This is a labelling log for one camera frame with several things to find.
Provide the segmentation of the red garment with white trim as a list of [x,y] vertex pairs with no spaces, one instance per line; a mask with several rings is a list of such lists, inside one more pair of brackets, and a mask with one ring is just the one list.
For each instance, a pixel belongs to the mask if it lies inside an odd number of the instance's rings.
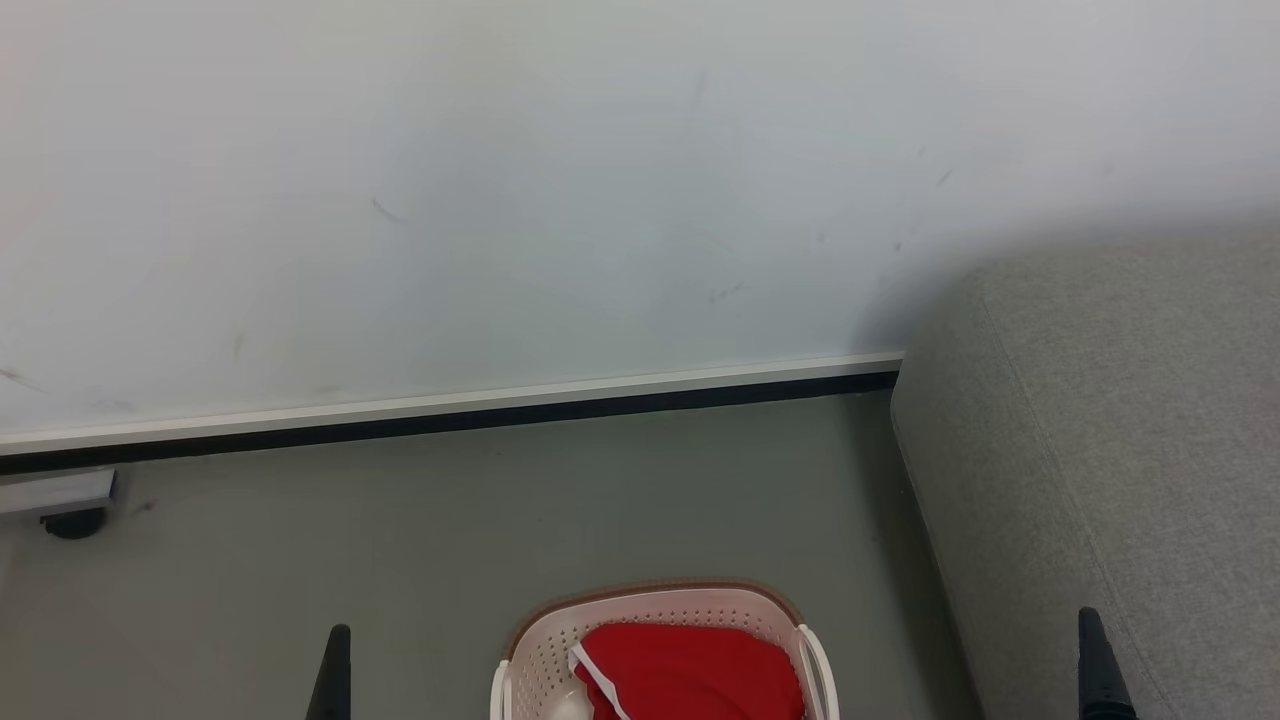
[[788,656],[723,626],[608,624],[567,656],[591,720],[804,720]]

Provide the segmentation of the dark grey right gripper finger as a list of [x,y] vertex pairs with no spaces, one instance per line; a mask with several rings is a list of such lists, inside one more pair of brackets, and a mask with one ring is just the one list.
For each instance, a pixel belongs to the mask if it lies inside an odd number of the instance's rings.
[[1078,612],[1078,717],[1079,720],[1138,720],[1117,659],[1100,612]]

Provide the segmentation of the grey fabric sofa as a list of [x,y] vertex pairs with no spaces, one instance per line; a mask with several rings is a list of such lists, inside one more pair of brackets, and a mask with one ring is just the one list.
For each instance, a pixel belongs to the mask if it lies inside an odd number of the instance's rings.
[[1280,234],[969,275],[892,423],[986,720],[1074,720],[1100,612],[1143,720],[1280,720]]

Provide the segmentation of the white perforated laundry basket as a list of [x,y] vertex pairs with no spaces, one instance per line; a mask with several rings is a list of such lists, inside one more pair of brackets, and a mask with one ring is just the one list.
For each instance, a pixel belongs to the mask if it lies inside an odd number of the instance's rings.
[[590,720],[570,651],[609,624],[733,628],[780,647],[797,675],[803,720],[842,720],[826,650],[778,591],[741,578],[677,578],[570,594],[535,609],[498,662],[488,720]]

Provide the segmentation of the white and black baseboard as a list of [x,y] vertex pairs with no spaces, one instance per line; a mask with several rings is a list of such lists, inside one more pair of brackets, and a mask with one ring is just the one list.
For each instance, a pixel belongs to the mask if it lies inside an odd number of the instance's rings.
[[890,389],[902,352],[0,434],[0,477]]

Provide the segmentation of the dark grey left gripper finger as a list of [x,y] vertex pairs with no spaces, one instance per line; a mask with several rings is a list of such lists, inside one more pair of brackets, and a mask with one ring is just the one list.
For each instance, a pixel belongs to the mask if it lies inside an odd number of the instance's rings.
[[306,720],[351,720],[351,629],[334,625],[306,710]]

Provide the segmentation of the black caster wheel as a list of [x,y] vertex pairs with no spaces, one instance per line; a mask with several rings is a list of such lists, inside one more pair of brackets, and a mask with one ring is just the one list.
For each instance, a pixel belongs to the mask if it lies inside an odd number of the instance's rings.
[[108,524],[108,519],[106,507],[95,507],[46,515],[40,518],[40,524],[47,534],[55,538],[81,541],[100,533]]

